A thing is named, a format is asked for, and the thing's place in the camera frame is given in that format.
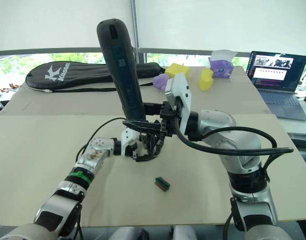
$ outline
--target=robotic hand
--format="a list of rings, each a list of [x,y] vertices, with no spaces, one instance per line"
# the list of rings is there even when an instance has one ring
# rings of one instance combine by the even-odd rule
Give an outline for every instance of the robotic hand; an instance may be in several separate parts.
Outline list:
[[[151,160],[160,152],[165,137],[173,134],[192,148],[220,156],[230,179],[232,216],[237,229],[246,232],[246,240],[290,240],[287,233],[277,227],[267,168],[261,166],[259,156],[271,155],[273,161],[274,156],[293,150],[279,148],[276,142],[273,142],[273,148],[261,149],[258,137],[246,128],[236,128],[233,117],[225,112],[191,112],[191,93],[181,73],[167,83],[168,101],[143,103],[125,24],[118,19],[102,21],[97,34],[122,102],[127,118],[123,123],[127,129],[122,133],[121,141],[92,139],[65,180],[37,212],[34,223],[15,228],[0,240],[55,240],[69,235],[80,216],[87,189],[105,158],[121,155],[139,162]],[[162,120],[160,123],[148,122],[145,115],[159,115]],[[269,136],[260,131],[257,133]],[[193,142],[200,140],[211,147]],[[138,141],[143,143],[148,154],[140,155]]]

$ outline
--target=black grip handle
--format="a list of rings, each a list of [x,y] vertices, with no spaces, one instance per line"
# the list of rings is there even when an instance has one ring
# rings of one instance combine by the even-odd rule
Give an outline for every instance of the black grip handle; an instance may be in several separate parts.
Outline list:
[[[145,119],[136,62],[125,23],[115,18],[101,21],[97,36],[126,118]]]

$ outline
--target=purple plush toy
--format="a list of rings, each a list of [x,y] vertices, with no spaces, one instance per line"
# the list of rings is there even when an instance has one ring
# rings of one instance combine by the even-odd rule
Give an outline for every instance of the purple plush toy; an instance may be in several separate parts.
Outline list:
[[[153,85],[164,92],[168,79],[169,76],[166,73],[159,74],[153,78]]]

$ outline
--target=yellow sponge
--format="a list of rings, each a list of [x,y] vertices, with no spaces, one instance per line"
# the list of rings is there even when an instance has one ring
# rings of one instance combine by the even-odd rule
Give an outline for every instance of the yellow sponge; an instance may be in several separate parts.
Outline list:
[[[188,66],[182,66],[176,63],[172,63],[172,65],[170,65],[165,73],[170,77],[173,78],[176,74],[179,73],[184,73],[185,74],[185,78],[187,79],[189,76],[189,67]]]
[[[213,84],[213,71],[205,68],[199,78],[198,86],[202,91],[210,89]]]

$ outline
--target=green band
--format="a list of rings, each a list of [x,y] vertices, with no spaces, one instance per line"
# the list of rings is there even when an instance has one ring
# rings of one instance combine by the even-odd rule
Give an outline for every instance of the green band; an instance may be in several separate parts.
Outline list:
[[[78,172],[75,172],[75,173],[74,172],[70,172],[69,176],[75,176],[75,177],[81,178],[81,179],[87,181],[89,185],[91,184],[91,180],[88,179],[88,177],[85,176],[82,171],[78,171]]]

